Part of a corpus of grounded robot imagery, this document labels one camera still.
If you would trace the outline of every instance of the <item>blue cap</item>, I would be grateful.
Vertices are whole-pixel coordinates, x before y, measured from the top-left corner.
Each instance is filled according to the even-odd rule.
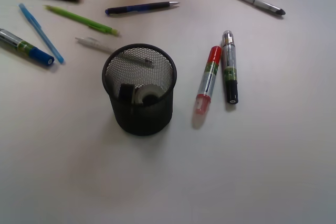
[[[46,66],[52,64],[55,60],[53,56],[46,54],[45,52],[41,51],[37,47],[33,47],[32,50],[30,50],[29,57],[31,57],[34,60],[39,61],[40,63]]]

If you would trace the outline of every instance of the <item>black mesh pen holder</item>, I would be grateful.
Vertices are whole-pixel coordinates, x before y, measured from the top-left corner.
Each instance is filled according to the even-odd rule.
[[[132,44],[118,49],[105,63],[102,81],[125,131],[151,135],[171,120],[176,67],[160,48]]]

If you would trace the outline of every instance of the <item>white pen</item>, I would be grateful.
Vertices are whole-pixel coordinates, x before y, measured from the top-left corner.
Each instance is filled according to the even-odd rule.
[[[271,4],[268,4],[266,3],[265,1],[262,1],[262,0],[243,0],[245,2],[248,2],[256,7],[259,7],[261,9],[264,9],[264,10],[268,10],[274,14],[277,14],[277,15],[284,15],[286,14],[285,11],[279,7],[276,7],[274,5],[271,5]]]
[[[78,41],[78,43],[80,43],[82,45],[92,47],[92,48],[101,50],[103,52],[107,52],[108,54],[112,54],[112,53],[115,52],[114,48],[111,48],[111,47],[101,43],[100,41],[98,41],[96,39],[93,39],[93,38],[90,38],[90,37],[88,37],[88,38],[77,38],[76,37],[75,39]],[[149,67],[149,68],[154,67],[153,62],[149,59],[137,59],[135,56],[126,55],[126,54],[122,54],[120,57],[125,59],[125,60],[131,61],[133,63],[143,65],[145,67]]]
[[[109,54],[113,53],[115,51],[115,49],[110,48],[109,46],[106,46],[104,44],[102,44],[100,41],[93,39],[93,38],[75,38],[78,43],[88,46],[88,47],[92,47],[92,48],[96,48],[99,49],[101,51],[107,52]]]

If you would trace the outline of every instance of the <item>marker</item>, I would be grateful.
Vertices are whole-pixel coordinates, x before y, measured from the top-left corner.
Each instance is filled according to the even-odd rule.
[[[226,86],[226,99],[230,104],[238,103],[236,46],[231,31],[223,34],[222,71]]]
[[[250,3],[250,4],[252,4],[256,7],[259,7],[263,10],[267,10],[267,11],[273,13],[273,14],[277,14],[277,15],[285,15],[286,14],[286,12],[283,9],[281,9],[279,7],[276,7],[274,5],[268,4],[268,3],[266,3],[265,1],[262,1],[262,0],[243,0],[243,1],[245,1],[247,3]]]
[[[193,125],[195,128],[200,127],[204,123],[209,110],[221,54],[222,49],[218,46],[213,47],[210,51],[195,101],[193,115]]]
[[[45,44],[48,46],[48,48],[53,52],[56,59],[59,61],[59,63],[63,63],[64,59],[61,56],[61,54],[57,51],[57,49],[54,47],[54,45],[51,43],[51,41],[48,39],[47,35],[42,31],[41,25],[37,22],[37,20],[33,17],[33,15],[27,10],[24,4],[19,4],[19,7],[22,11],[22,13],[25,15],[28,22],[34,27],[34,29],[37,31],[39,36],[42,38],[42,40],[45,42]]]
[[[29,44],[28,42],[20,39],[14,34],[0,28],[0,41],[10,45],[18,52],[22,52],[25,56],[28,56],[40,63],[48,66],[54,62],[53,56],[46,54],[37,47]]]

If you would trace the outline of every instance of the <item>silver marker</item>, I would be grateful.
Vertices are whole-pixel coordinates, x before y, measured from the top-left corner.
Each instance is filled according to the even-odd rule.
[[[256,7],[259,7],[261,9],[264,9],[264,10],[268,10],[274,14],[277,14],[277,15],[284,15],[286,14],[285,11],[279,7],[276,7],[274,5],[271,5],[271,4],[268,4],[266,3],[265,1],[262,1],[262,0],[243,0],[245,2],[248,2]]]

